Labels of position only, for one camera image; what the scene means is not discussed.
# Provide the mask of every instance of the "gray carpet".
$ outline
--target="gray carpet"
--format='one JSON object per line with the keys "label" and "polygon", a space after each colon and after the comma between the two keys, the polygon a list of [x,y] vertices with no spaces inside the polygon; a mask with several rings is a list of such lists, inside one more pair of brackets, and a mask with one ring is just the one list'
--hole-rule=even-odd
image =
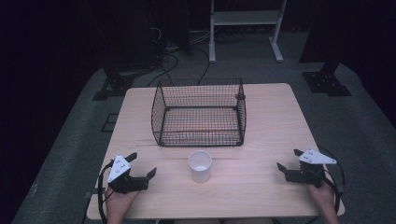
{"label": "gray carpet", "polygon": [[[268,43],[269,34],[246,35],[242,41],[217,44],[217,62],[205,77],[241,77],[244,83],[291,85],[318,145],[329,149],[343,165],[347,193],[341,223],[394,223],[396,200],[396,131],[361,85],[359,77],[340,65],[336,76],[352,96],[329,97],[311,93],[302,72],[318,71],[322,63],[298,63],[307,33],[281,33],[278,44],[285,62],[277,63]],[[208,45],[194,46],[207,52]],[[178,65],[172,78],[199,78],[207,67],[206,56],[197,49],[187,55],[173,53]],[[170,68],[176,60],[165,57]],[[134,88],[146,87],[162,72],[138,77]],[[78,97],[51,152],[13,223],[100,223],[85,218],[111,133],[101,129],[109,113],[118,113],[122,97],[93,101],[106,79],[97,71]],[[329,167],[339,178],[335,167]],[[281,223],[305,223],[310,218],[279,218]],[[132,223],[153,221],[129,221]]]}

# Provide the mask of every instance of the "white metal frame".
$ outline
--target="white metal frame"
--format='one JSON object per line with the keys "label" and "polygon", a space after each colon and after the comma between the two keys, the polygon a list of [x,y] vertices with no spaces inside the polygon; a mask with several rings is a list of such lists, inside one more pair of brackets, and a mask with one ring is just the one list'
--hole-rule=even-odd
{"label": "white metal frame", "polygon": [[282,24],[285,7],[288,0],[282,0],[280,10],[267,11],[215,11],[215,0],[211,1],[210,9],[210,41],[209,41],[209,61],[216,62],[215,50],[215,26],[217,25],[256,25],[274,24],[276,26],[274,36],[269,37],[271,47],[276,57],[276,61],[283,62],[282,54],[277,46],[277,38]]}

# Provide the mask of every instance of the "hand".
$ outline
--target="hand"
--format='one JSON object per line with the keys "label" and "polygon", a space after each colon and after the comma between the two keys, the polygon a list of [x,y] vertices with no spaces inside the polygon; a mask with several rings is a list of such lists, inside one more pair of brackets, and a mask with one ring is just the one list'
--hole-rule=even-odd
{"label": "hand", "polygon": [[320,188],[317,188],[314,185],[308,185],[311,199],[317,206],[324,223],[338,224],[338,217],[335,214],[334,209],[334,192],[325,182],[322,181],[320,185]]}
{"label": "hand", "polygon": [[132,202],[140,191],[132,191],[126,194],[113,192],[108,187],[105,193],[107,224],[121,224]]}

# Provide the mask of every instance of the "plastic cup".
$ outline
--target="plastic cup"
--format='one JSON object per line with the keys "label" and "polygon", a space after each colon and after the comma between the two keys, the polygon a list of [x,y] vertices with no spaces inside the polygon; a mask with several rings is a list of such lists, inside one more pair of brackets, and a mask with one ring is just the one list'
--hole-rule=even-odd
{"label": "plastic cup", "polygon": [[191,176],[195,182],[204,183],[210,178],[211,165],[212,157],[206,151],[197,150],[189,156]]}

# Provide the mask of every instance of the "black wire basket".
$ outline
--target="black wire basket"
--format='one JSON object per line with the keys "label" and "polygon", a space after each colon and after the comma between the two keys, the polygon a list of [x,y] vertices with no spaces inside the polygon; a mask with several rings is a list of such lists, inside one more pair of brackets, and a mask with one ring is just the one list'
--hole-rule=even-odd
{"label": "black wire basket", "polygon": [[246,104],[241,78],[160,80],[151,128],[162,147],[241,146]]}

